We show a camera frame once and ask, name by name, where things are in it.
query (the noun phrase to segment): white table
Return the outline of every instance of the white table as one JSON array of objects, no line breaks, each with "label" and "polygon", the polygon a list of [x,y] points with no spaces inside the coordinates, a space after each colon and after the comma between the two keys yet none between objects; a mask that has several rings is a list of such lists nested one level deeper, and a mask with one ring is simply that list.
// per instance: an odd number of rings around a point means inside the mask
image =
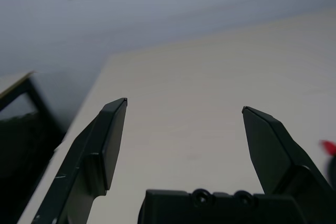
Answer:
[{"label": "white table", "polygon": [[113,56],[19,223],[33,219],[75,137],[120,97],[129,102],[118,163],[88,223],[136,223],[148,188],[262,192],[244,105],[282,121],[325,174],[328,157],[318,143],[336,139],[335,55],[332,9]]}]

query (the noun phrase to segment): table surface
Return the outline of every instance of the table surface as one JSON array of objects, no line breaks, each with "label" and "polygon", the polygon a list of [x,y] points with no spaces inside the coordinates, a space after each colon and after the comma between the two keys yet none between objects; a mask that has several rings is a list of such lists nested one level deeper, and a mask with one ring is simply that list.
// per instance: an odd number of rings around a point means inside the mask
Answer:
[{"label": "table surface", "polygon": [[110,191],[88,223],[134,224],[148,188],[261,193],[243,106],[280,120],[325,175],[336,138],[336,9],[111,57],[19,223],[30,223],[75,137],[128,98]]}]

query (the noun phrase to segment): black plastic part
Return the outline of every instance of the black plastic part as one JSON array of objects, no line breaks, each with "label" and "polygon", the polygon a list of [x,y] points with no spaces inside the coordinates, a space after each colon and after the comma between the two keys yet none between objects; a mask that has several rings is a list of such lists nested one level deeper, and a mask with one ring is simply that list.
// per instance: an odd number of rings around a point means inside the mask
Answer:
[{"label": "black plastic part", "polygon": [[328,165],[328,178],[332,188],[336,189],[336,156],[331,158]]},{"label": "black plastic part", "polygon": [[[211,198],[204,207],[198,194]],[[239,191],[231,196],[209,194],[199,189],[184,191],[147,190],[138,224],[304,224],[305,219],[290,196],[251,195]]]},{"label": "black plastic part", "polygon": [[[21,145],[17,145],[15,150],[6,149],[8,153],[23,151],[26,156],[34,157],[29,162],[17,160],[16,162],[21,162],[21,164],[16,171],[13,171],[14,175],[10,178],[0,179],[2,200],[0,203],[0,222],[7,224],[16,223],[19,220],[54,153],[54,149],[61,143],[64,136],[30,79],[16,85],[0,99],[0,111],[22,94],[28,95],[37,109],[38,118],[41,121],[39,126],[45,137],[43,141],[33,142],[28,150],[23,150],[26,146]],[[0,141],[3,141],[1,148],[6,148],[4,141],[7,139],[4,138],[6,137],[3,137],[0,133]]]},{"label": "black plastic part", "polygon": [[74,140],[34,224],[87,222],[93,200],[111,186],[126,107],[126,98],[105,105]]},{"label": "black plastic part", "polygon": [[281,122],[250,107],[243,117],[251,161],[265,194],[291,195],[309,222],[336,223],[336,197]]}]

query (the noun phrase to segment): white wall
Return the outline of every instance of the white wall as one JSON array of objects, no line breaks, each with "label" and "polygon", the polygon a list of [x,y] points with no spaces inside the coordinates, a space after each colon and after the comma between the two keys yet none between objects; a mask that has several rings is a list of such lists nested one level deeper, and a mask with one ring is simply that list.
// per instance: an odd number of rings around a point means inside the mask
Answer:
[{"label": "white wall", "polygon": [[66,129],[106,56],[335,6],[336,0],[0,0],[0,74],[36,70]]}]

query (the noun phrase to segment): red object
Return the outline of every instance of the red object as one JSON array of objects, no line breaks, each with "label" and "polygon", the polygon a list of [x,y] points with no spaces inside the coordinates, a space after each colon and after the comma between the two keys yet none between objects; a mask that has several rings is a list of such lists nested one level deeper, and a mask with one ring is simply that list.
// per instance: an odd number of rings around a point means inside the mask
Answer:
[{"label": "red object", "polygon": [[322,140],[321,143],[329,155],[336,156],[336,144],[327,140]]}]

